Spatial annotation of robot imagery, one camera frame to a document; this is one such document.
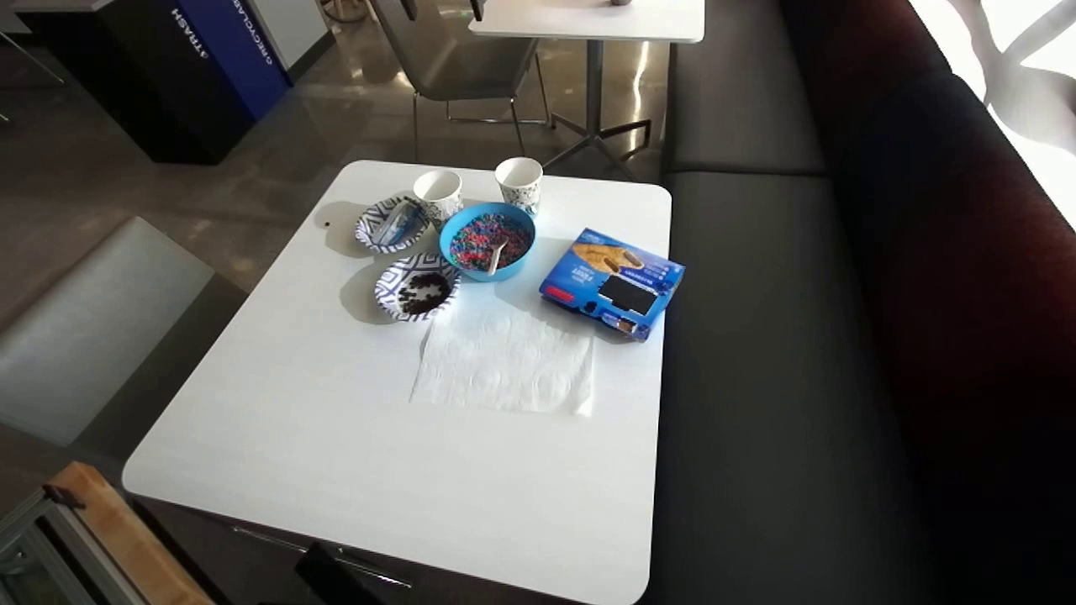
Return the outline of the patterned paper cup near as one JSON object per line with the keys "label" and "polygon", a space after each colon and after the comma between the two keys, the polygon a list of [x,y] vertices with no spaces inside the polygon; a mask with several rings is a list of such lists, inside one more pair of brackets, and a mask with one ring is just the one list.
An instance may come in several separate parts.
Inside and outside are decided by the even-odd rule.
{"label": "patterned paper cup near", "polygon": [[422,171],[411,196],[429,208],[433,219],[447,219],[464,208],[459,203],[459,174],[447,168]]}

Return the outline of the patterned paper cup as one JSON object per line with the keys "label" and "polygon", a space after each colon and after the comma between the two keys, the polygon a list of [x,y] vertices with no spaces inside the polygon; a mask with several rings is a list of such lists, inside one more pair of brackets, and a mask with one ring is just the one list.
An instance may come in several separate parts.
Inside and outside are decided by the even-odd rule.
{"label": "patterned paper cup", "polygon": [[422,171],[411,196],[429,208],[433,219],[447,219],[464,208],[459,203],[459,174],[447,168]]}
{"label": "patterned paper cup", "polygon": [[540,203],[540,180],[545,180],[545,168],[533,158],[503,158],[493,168],[493,183],[502,189],[502,199],[513,203],[528,212],[533,212]]}

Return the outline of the wooden spoon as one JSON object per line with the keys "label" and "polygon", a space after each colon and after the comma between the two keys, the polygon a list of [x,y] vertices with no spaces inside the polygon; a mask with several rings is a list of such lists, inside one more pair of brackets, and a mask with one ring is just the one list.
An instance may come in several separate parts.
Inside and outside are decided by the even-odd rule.
{"label": "wooden spoon", "polygon": [[502,269],[502,255],[507,248],[507,238],[493,245],[491,259],[487,259],[487,275],[493,275]]}

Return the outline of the white paper napkin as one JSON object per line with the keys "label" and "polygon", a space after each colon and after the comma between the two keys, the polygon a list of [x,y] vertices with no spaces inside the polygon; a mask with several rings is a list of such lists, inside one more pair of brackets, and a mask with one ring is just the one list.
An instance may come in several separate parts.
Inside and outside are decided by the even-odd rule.
{"label": "white paper napkin", "polygon": [[595,341],[547,313],[517,306],[502,313],[459,308],[422,335],[411,399],[589,416],[595,406]]}

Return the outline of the black bench seat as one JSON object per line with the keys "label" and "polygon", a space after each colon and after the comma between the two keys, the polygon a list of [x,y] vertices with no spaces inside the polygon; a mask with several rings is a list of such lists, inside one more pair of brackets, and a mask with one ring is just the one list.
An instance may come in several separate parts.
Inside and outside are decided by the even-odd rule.
{"label": "black bench seat", "polygon": [[702,0],[644,605],[1076,605],[1072,0]]}

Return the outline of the blue cookie box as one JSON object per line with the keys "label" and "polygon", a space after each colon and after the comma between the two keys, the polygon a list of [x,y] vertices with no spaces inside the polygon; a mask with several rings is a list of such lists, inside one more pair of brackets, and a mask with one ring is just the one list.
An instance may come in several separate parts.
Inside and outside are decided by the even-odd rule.
{"label": "blue cookie box", "polygon": [[644,343],[686,269],[631,243],[581,229],[538,292],[576,315]]}

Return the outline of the blue and black bin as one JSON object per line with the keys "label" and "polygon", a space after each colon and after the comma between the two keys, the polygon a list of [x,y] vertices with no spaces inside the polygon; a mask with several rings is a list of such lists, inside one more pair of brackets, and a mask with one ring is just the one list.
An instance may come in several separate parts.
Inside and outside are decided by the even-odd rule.
{"label": "blue and black bin", "polygon": [[107,0],[131,63],[127,134],[171,166],[217,166],[293,89],[259,0]]}

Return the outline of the wooden crate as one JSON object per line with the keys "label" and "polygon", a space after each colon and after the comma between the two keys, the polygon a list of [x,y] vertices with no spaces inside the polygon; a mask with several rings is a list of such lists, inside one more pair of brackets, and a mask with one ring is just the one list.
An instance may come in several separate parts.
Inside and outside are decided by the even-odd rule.
{"label": "wooden crate", "polygon": [[215,605],[92,463],[0,513],[0,605]]}

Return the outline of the neighbouring white table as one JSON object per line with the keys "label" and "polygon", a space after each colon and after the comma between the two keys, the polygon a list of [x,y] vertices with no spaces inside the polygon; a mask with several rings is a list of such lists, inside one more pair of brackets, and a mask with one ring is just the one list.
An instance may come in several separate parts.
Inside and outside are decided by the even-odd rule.
{"label": "neighbouring white table", "polygon": [[476,36],[532,36],[532,42],[581,42],[586,44],[586,121],[554,126],[577,134],[576,144],[547,158],[547,168],[569,161],[577,153],[599,148],[607,161],[631,158],[615,155],[611,139],[640,130],[640,148],[649,144],[649,121],[602,126],[602,57],[607,42],[630,44],[702,44],[705,42],[705,0],[472,0],[472,34]]}

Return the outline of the silver wrapped candy bar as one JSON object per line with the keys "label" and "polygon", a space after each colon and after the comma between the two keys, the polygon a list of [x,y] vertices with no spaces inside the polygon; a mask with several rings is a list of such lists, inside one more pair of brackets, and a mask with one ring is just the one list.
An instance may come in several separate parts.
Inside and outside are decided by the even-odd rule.
{"label": "silver wrapped candy bar", "polygon": [[381,245],[390,248],[411,222],[411,203],[395,203],[393,212],[381,227]]}

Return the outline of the blue bowl with colourful candy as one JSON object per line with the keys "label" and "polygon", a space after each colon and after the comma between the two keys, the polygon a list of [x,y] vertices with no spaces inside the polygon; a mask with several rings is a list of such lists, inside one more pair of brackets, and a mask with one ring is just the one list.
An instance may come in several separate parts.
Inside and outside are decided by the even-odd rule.
{"label": "blue bowl with colourful candy", "polygon": [[[487,275],[487,259],[507,238],[502,269]],[[441,259],[474,282],[503,282],[517,275],[533,248],[533,219],[511,203],[474,203],[454,212],[436,232]]]}

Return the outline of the patterned bowl with wrapped candy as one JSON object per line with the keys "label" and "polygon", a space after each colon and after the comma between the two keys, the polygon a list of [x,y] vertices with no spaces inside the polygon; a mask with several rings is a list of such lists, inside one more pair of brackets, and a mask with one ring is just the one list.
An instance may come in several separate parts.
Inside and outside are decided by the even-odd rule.
{"label": "patterned bowl with wrapped candy", "polygon": [[376,251],[390,255],[418,243],[418,237],[429,227],[427,206],[395,196],[367,208],[355,222],[355,238]]}

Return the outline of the patterned paper cup far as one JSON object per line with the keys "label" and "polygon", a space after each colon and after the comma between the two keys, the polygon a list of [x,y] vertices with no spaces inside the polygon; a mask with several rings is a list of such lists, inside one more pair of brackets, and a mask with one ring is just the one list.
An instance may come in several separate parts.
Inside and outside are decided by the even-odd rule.
{"label": "patterned paper cup far", "polygon": [[533,158],[503,158],[493,168],[493,183],[502,189],[502,199],[513,203],[528,212],[533,212],[540,203],[540,180],[545,180],[545,168]]}

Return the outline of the patterned bowl with chocolate pieces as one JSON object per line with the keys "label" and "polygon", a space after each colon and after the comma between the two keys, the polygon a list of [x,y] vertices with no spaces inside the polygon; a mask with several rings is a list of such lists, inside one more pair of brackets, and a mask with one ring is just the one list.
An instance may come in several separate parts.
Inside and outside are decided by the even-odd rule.
{"label": "patterned bowl with chocolate pieces", "polygon": [[403,255],[381,273],[372,299],[390,320],[422,323],[454,303],[457,273],[433,255]]}

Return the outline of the grey chair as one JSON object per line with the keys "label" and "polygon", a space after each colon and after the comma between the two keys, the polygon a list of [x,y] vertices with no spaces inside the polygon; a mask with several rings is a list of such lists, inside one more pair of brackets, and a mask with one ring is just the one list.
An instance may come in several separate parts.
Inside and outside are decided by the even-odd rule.
{"label": "grey chair", "polygon": [[370,0],[370,10],[419,101],[503,101],[513,141],[528,121],[517,115],[525,74],[545,82],[532,36],[476,36],[454,29],[433,0]]}

